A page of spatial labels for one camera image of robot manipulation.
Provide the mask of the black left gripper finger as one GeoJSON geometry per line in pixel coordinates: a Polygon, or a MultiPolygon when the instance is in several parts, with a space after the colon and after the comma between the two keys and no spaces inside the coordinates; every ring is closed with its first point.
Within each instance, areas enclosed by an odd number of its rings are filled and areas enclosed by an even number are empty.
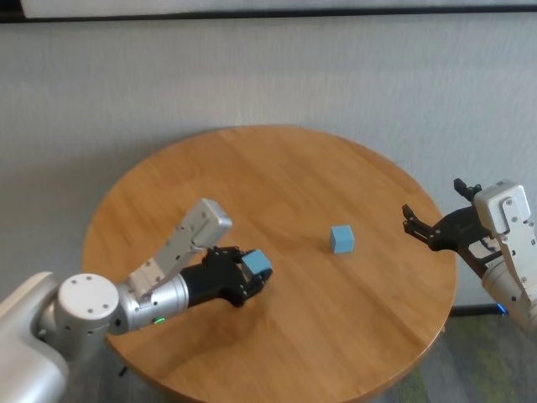
{"type": "Polygon", "coordinates": [[[242,257],[245,255],[245,252],[242,251],[237,246],[230,247],[213,247],[209,251],[209,255],[215,259],[227,259],[234,263],[241,263],[242,257]]]}
{"type": "Polygon", "coordinates": [[[252,275],[243,285],[241,285],[239,287],[239,306],[243,306],[247,300],[260,293],[266,286],[272,273],[272,270],[263,270],[258,274],[252,275]]]}

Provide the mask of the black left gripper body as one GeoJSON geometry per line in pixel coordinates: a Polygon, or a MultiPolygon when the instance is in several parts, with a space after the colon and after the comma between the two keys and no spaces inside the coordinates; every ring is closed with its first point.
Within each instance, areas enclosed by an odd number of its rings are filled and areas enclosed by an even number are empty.
{"type": "Polygon", "coordinates": [[[232,306],[240,307],[239,287],[246,282],[240,263],[212,258],[209,251],[210,249],[199,264],[183,269],[188,307],[215,299],[223,299],[232,306]]]}

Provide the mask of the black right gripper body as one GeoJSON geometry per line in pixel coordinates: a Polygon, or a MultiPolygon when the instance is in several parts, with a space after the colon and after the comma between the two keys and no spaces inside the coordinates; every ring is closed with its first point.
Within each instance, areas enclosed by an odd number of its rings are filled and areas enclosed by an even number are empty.
{"type": "Polygon", "coordinates": [[[477,276],[484,276],[487,263],[501,255],[498,242],[484,228],[473,207],[449,213],[431,229],[428,246],[432,251],[457,253],[477,276]]]}

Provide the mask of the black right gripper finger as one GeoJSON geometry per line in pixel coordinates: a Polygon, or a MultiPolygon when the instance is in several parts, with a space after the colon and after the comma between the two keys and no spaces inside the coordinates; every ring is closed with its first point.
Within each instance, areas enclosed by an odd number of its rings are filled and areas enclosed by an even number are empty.
{"type": "Polygon", "coordinates": [[[404,231],[408,235],[411,235],[422,243],[425,243],[430,249],[439,248],[436,232],[438,223],[429,225],[426,222],[421,221],[407,204],[402,206],[402,213],[404,216],[404,231]]]}
{"type": "Polygon", "coordinates": [[[472,201],[477,193],[482,190],[480,184],[468,186],[462,179],[456,178],[453,181],[454,190],[467,201],[472,201]]]}

